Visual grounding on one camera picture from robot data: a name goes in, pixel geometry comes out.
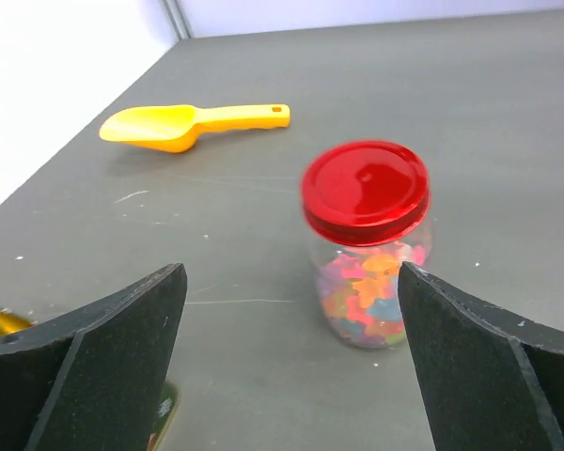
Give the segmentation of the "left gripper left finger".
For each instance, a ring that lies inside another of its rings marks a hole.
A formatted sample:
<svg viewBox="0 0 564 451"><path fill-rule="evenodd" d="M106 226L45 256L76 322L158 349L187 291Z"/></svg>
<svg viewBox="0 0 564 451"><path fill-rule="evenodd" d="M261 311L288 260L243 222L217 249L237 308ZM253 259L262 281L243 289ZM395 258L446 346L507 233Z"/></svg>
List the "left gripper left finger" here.
<svg viewBox="0 0 564 451"><path fill-rule="evenodd" d="M169 264L0 338L0 450L147 450L186 294Z"/></svg>

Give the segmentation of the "orange plastic scoop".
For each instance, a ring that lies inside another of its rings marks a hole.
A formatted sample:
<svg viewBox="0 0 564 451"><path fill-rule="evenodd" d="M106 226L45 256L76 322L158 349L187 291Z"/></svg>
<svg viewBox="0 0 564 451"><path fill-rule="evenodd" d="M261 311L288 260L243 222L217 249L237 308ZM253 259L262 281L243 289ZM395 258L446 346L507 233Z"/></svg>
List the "orange plastic scoop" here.
<svg viewBox="0 0 564 451"><path fill-rule="evenodd" d="M99 137L112 143L168 153L190 149L204 133L287 128L286 104L234 105L199 108L189 104L137 106L107 118Z"/></svg>

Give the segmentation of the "green tin translucent star candies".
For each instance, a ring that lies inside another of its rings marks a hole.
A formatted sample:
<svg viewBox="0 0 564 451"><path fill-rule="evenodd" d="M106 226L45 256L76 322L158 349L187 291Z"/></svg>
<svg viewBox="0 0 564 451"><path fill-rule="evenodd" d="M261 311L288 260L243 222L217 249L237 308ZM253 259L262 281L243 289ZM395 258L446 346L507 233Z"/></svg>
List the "green tin translucent star candies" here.
<svg viewBox="0 0 564 451"><path fill-rule="evenodd" d="M15 315L10 310L0 308L0 338L13 338L19 331L33 327L36 324L34 320ZM156 419L149 437L148 451L155 451L159 448L179 404L180 391L178 387L171 381L165 381Z"/></svg>

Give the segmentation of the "clear plastic cup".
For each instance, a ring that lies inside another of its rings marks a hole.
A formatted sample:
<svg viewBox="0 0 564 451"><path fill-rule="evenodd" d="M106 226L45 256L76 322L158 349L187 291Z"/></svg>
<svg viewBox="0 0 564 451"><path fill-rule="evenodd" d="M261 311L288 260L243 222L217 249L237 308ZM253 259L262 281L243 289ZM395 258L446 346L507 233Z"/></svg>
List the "clear plastic cup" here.
<svg viewBox="0 0 564 451"><path fill-rule="evenodd" d="M432 238L428 220L397 240L366 247L309 234L321 311L342 341L384 349L405 339L398 295L400 266L404 262L424 265Z"/></svg>

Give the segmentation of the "red round lid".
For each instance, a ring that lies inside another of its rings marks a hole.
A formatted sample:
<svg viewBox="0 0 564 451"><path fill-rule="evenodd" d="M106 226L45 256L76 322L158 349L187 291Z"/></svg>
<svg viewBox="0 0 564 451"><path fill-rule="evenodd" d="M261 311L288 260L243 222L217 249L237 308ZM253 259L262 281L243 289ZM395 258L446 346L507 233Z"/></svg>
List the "red round lid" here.
<svg viewBox="0 0 564 451"><path fill-rule="evenodd" d="M323 152L304 172L300 194L309 227L351 247L410 234L424 223L431 202L422 159L383 140L353 141Z"/></svg>

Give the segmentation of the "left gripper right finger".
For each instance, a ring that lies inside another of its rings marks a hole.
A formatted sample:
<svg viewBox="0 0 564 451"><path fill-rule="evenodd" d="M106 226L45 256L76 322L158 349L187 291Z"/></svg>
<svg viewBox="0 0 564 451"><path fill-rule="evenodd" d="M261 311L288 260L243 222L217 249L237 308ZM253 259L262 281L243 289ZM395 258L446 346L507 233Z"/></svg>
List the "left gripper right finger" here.
<svg viewBox="0 0 564 451"><path fill-rule="evenodd" d="M438 450L564 450L564 332L412 263L399 303Z"/></svg>

